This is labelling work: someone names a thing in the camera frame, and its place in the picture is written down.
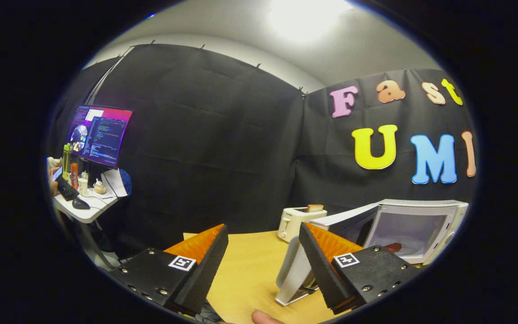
tabletop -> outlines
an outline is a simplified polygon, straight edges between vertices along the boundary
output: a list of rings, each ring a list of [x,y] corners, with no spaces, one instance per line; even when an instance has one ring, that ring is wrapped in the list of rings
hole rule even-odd
[[[53,202],[55,207],[65,215],[73,217],[74,219],[86,224],[93,223],[99,215],[103,214],[107,208],[113,206],[113,204],[118,200],[117,197],[101,199],[91,195],[90,193],[87,195],[80,194],[78,195],[78,198],[85,201],[85,203],[89,205],[90,209],[76,209],[73,207],[72,201],[66,201],[60,194],[54,197]]]
[[[187,239],[195,234],[183,233]],[[285,324],[320,323],[334,315],[321,291],[282,306],[277,275],[288,243],[277,237],[277,230],[250,234],[229,234],[229,244],[207,295],[211,307],[233,324],[253,324],[251,313],[259,309]]]

hand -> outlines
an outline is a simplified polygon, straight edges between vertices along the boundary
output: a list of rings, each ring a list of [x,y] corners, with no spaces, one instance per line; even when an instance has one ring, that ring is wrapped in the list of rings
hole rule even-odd
[[[56,196],[59,193],[59,191],[57,189],[57,187],[59,186],[59,183],[56,181],[53,181],[53,174],[55,172],[57,172],[57,170],[59,170],[59,166],[57,166],[56,168],[49,169],[49,174],[48,174],[49,175],[49,189],[51,190],[51,194],[53,196]]]
[[[253,323],[255,323],[255,324],[285,324],[285,323],[281,322],[280,320],[272,318],[271,316],[269,316],[259,310],[255,310],[251,314],[251,320],[253,320]]]

orange bottle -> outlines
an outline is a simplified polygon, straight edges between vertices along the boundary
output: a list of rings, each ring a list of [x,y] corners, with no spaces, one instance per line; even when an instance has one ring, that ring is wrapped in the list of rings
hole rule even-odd
[[[70,178],[71,178],[71,186],[74,187],[74,189],[77,189],[78,184],[79,184],[79,181],[77,179],[77,175],[78,175],[77,168],[78,168],[77,163],[71,164]]]

foam letter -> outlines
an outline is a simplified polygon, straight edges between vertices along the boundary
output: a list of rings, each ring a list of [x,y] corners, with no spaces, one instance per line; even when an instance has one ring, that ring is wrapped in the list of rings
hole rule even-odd
[[[469,164],[467,164],[467,176],[471,177],[477,173],[477,167],[475,166],[475,153],[473,150],[473,134],[466,130],[463,131],[461,137],[467,146],[467,160],[469,161]]]
[[[429,182],[426,167],[429,171],[433,182],[437,182],[441,174],[441,182],[454,183],[457,181],[455,173],[455,153],[453,151],[453,143],[455,139],[451,135],[441,135],[439,141],[438,152],[435,151],[433,144],[425,135],[415,135],[411,137],[411,143],[417,149],[417,174],[413,176],[413,183],[424,185]]]
[[[397,148],[395,147],[395,132],[397,126],[383,125],[379,127],[379,132],[383,134],[385,141],[385,153],[381,157],[371,155],[371,135],[373,130],[370,128],[362,128],[354,130],[351,136],[355,139],[355,161],[362,168],[370,170],[384,169],[395,161]]]
[[[449,94],[451,95],[451,98],[458,104],[463,105],[463,99],[461,99],[456,93],[455,93],[455,87],[450,84],[446,79],[443,79],[441,81],[442,86],[444,86]]]
[[[379,91],[378,98],[382,103],[390,103],[397,99],[405,98],[405,91],[399,88],[399,84],[393,80],[386,80],[377,84],[377,91]]]
[[[434,104],[445,104],[445,97],[438,91],[436,85],[430,82],[423,82],[421,87],[427,92],[427,98],[433,101]]]
[[[347,108],[346,104],[353,107],[355,104],[353,94],[357,94],[357,91],[357,87],[352,85],[329,93],[335,103],[335,111],[333,112],[334,118],[351,115],[351,110]]]

green bottle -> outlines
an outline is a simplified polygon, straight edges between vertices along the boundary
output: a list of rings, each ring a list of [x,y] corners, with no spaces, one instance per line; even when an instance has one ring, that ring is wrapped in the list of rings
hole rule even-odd
[[[67,143],[63,146],[63,158],[62,158],[62,168],[63,168],[63,178],[65,181],[69,182],[69,174],[71,172],[70,170],[70,164],[69,164],[69,156],[71,154],[71,144]]]

